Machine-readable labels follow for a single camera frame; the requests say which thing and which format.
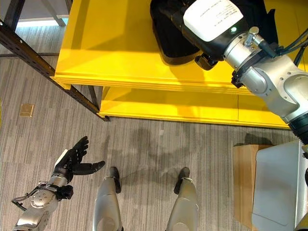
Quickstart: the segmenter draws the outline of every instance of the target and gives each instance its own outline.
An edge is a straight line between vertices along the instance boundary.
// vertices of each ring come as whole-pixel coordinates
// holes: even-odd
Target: industrial robot arm
[[[241,11],[230,0],[157,0],[156,9],[203,54],[195,61],[205,70],[218,61],[233,69],[232,83],[245,85],[262,98],[303,142],[308,153],[308,73],[300,62],[308,45],[306,30],[290,46],[268,44],[258,27],[248,28]],[[286,54],[300,48],[292,61]]]
[[[67,185],[73,176],[89,175],[104,166],[104,161],[94,164],[81,163],[82,157],[87,154],[88,143],[88,138],[85,136],[72,149],[64,150],[48,182],[40,182],[32,192],[12,200],[24,211],[12,231],[44,230],[59,201],[71,199],[73,196],[73,187]],[[31,197],[31,207],[26,209],[20,201],[29,197]]]

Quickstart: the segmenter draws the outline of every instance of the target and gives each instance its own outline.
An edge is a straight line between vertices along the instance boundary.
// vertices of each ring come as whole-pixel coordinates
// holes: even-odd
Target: metal frame
[[[21,58],[33,69],[43,75],[48,81],[52,82],[66,94],[74,98],[89,111],[96,116],[100,111],[97,103],[96,94],[93,86],[89,86],[92,102],[88,100],[81,92],[71,86],[71,89],[65,90],[50,77],[55,75],[55,69],[49,65],[38,53],[36,53],[25,41],[23,41],[16,33],[15,29],[19,20],[25,0],[11,0],[10,6],[5,16],[5,20],[0,19],[0,44],[9,49],[13,54]]]

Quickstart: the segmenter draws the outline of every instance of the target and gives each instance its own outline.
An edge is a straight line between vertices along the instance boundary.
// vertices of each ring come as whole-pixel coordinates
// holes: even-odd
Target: robot leg
[[[121,192],[119,172],[110,168],[97,193],[93,214],[93,231],[123,231],[116,194]]]
[[[196,231],[199,205],[193,180],[189,179],[189,169],[183,168],[174,189],[178,197],[173,205],[166,231]]]

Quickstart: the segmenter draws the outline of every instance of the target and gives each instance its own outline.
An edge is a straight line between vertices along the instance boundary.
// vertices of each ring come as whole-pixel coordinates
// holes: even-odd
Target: yellow tabletop
[[[210,71],[194,62],[164,63],[152,31],[150,1],[74,0],[54,79],[67,89],[81,84],[250,94],[231,84],[232,68],[225,62]],[[305,0],[266,0],[266,6],[277,9],[281,45],[307,26]]]

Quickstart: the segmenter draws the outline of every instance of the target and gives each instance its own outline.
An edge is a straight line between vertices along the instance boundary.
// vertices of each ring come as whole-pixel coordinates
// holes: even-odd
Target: yellow table
[[[75,0],[55,81],[65,89],[71,84],[104,86],[101,116],[287,127],[246,88],[231,84],[232,68],[226,62],[210,71],[194,62],[164,63],[149,5],[150,0]],[[280,44],[290,44],[306,29],[304,0],[267,0],[266,6],[277,9]]]

